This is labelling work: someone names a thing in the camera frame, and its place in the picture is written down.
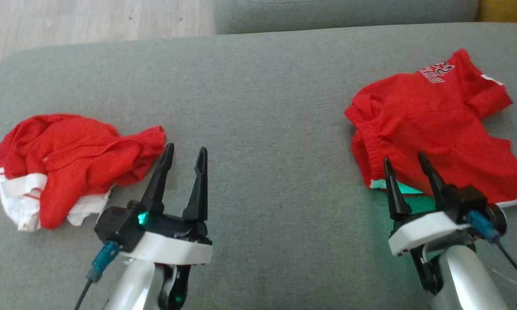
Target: red clothing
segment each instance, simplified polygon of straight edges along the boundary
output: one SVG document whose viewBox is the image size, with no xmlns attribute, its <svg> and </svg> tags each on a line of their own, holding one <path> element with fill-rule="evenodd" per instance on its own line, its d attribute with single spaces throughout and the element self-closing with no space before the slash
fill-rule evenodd
<svg viewBox="0 0 517 310">
<path fill-rule="evenodd" d="M 517 160 L 511 142 L 489 136 L 481 118 L 510 104 L 505 87 L 461 49 L 414 74 L 369 84 L 345 115 L 358 129 L 351 149 L 367 186 L 385 178 L 389 157 L 398 181 L 431 195 L 417 160 L 423 151 L 445 181 L 472 184 L 496 203 L 517 199 Z"/>
<path fill-rule="evenodd" d="M 38 115 L 20 122 L 0 143 L 8 179 L 47 175 L 40 223 L 57 228 L 81 196 L 105 194 L 142 180 L 165 145 L 160 126 L 121 137 L 109 124 L 72 114 Z"/>
</svg>

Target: robotic arm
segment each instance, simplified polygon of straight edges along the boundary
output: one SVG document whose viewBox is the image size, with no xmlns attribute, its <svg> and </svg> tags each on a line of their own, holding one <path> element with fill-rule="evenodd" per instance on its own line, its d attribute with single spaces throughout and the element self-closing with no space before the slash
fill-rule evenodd
<svg viewBox="0 0 517 310">
<path fill-rule="evenodd" d="M 197 177 L 182 218 L 163 214 L 162 196 L 173 157 L 174 145 L 169 143 L 142 200 L 101 213 L 94 231 L 104 247 L 87 274 L 88 284 L 75 309 L 117 253 L 130 259 L 104 310 L 178 310 L 186 302 L 192 265 L 209 263 L 213 253 L 205 225 L 207 149 L 199 150 Z"/>
<path fill-rule="evenodd" d="M 446 184 L 423 153 L 418 157 L 436 202 L 435 210 L 418 214 L 412 214 L 391 162 L 385 159 L 389 214 L 394 220 L 392 254 L 411 255 L 422 288 L 434 295 L 433 310 L 508 309 L 474 245 L 478 239 L 495 243 L 512 261 L 499 243 L 507 229 L 503 211 L 471 185 Z"/>
</svg>

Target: yellow object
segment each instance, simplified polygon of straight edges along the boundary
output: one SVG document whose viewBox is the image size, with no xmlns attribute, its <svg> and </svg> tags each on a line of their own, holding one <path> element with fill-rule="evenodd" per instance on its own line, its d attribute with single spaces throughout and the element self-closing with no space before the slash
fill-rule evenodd
<svg viewBox="0 0 517 310">
<path fill-rule="evenodd" d="M 477 21 L 517 23 L 517 0 L 480 0 Z"/>
</svg>

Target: gray couch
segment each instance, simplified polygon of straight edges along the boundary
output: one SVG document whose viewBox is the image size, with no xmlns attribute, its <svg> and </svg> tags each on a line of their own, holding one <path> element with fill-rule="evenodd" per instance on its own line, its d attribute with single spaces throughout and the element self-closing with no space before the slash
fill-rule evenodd
<svg viewBox="0 0 517 310">
<path fill-rule="evenodd" d="M 215 0 L 217 34 L 472 22 L 478 0 Z"/>
<path fill-rule="evenodd" d="M 77 113 L 122 134 L 162 125 L 176 145 L 164 202 L 181 214 L 199 147 L 209 149 L 209 265 L 192 269 L 184 309 L 427 307 L 409 257 L 393 257 L 382 192 L 367 189 L 343 115 L 368 83 L 413 72 L 466 48 L 506 84 L 514 105 L 485 120 L 517 156 L 517 25 L 371 26 L 164 41 L 58 46 L 0 63 L 0 141 L 35 114 Z M 115 188 L 139 198 L 149 178 Z M 430 202 L 410 199 L 412 206 Z M 503 238 L 517 259 L 517 206 Z M 101 247 L 81 227 L 16 231 L 0 206 L 0 310 L 70 309 Z M 512 277 L 479 242 L 481 260 Z M 124 266 L 113 262 L 83 309 L 101 309 Z M 491 273 L 511 309 L 517 286 Z"/>
</svg>

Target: couch backrest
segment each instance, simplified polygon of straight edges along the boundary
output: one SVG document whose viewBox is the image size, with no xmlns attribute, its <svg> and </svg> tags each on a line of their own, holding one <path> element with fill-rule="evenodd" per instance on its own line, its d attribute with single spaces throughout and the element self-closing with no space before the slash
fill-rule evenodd
<svg viewBox="0 0 517 310">
<path fill-rule="evenodd" d="M 472 22 L 478 0 L 215 0 L 217 34 Z"/>
</svg>

